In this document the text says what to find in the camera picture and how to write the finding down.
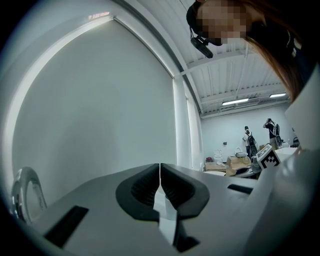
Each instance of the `ceiling light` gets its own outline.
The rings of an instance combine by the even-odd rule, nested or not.
[[[236,99],[236,100],[232,100],[232,101],[227,101],[227,102],[223,102],[222,106],[236,104],[236,103],[240,103],[240,102],[247,102],[248,100],[249,100],[249,98],[242,98],[242,99]]]
[[[287,95],[286,93],[277,93],[277,94],[271,94],[270,98],[276,98],[276,97],[282,97]]]

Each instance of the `chrome handle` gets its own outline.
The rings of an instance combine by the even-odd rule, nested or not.
[[[27,205],[27,189],[29,182],[32,184],[33,191],[36,194],[41,210],[47,208],[37,173],[30,167],[23,167],[15,176],[11,191],[11,199],[13,215],[19,220],[24,221],[27,225],[32,223]]]

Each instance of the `corrugated white ceiling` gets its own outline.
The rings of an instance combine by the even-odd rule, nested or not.
[[[214,54],[213,59],[215,56],[225,56],[226,53],[238,54],[199,66],[200,60],[206,61],[205,56],[190,43],[190,30],[186,21],[187,9],[194,0],[137,1],[167,31],[185,62],[195,66],[190,70],[190,74],[201,99],[200,107],[203,114],[219,110],[222,102],[226,100],[245,97],[262,100],[271,93],[285,91],[280,79],[251,46],[248,47],[247,58],[245,57],[247,43],[242,39],[222,46],[210,44],[208,48]]]

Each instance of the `ceiling beam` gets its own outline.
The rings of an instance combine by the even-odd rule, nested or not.
[[[258,86],[258,87],[251,87],[251,88],[239,90],[237,96],[238,96],[238,98],[241,98],[241,97],[246,96],[248,94],[257,94],[257,93],[262,94],[262,93],[267,93],[270,91],[275,91],[275,92],[281,93],[281,92],[285,91],[285,88],[281,83]],[[234,100],[235,95],[236,95],[235,91],[212,95],[209,97],[202,98],[201,104],[212,103],[212,102],[219,103],[219,102],[225,101],[225,100]]]
[[[286,99],[286,100],[281,100],[281,101],[274,101],[274,102],[271,102],[271,103],[262,103],[262,104],[258,104],[258,105],[254,105],[254,106],[248,106],[248,107],[243,107],[243,108],[236,108],[236,109],[226,110],[226,111],[223,111],[223,112],[218,112],[218,111],[216,113],[208,112],[208,113],[202,114],[201,118],[202,119],[215,118],[215,117],[221,117],[221,116],[236,114],[236,113],[245,112],[245,111],[271,108],[271,107],[274,107],[274,106],[287,104],[289,102],[290,101],[288,99]]]
[[[228,61],[228,60],[234,60],[234,59],[241,59],[244,58],[245,54],[241,50],[235,50],[235,51],[228,51],[224,53],[220,53],[217,55],[214,55],[212,58],[203,58],[194,62],[191,62],[187,64],[187,69],[180,73],[181,76],[193,72],[197,69],[210,66],[212,64],[215,64],[220,61]]]

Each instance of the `person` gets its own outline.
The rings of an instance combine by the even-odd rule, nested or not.
[[[275,133],[276,124],[271,120],[271,118],[268,118],[266,120],[266,123],[263,125],[263,128],[269,129],[270,145],[272,146],[273,150],[277,150],[278,144],[276,142],[276,133]]]
[[[310,13],[308,20],[301,17],[304,11]],[[319,60],[318,51],[311,51],[316,47],[311,25],[316,17],[308,0],[298,7],[287,0],[196,0],[186,14],[190,31],[216,46],[227,38],[251,44],[278,75],[292,102]]]
[[[251,159],[251,153],[250,153],[250,144],[249,144],[249,137],[252,136],[252,132],[249,131],[248,126],[244,127],[244,136],[243,136],[243,140],[245,141],[245,148],[246,148],[246,153],[248,154],[248,157]]]

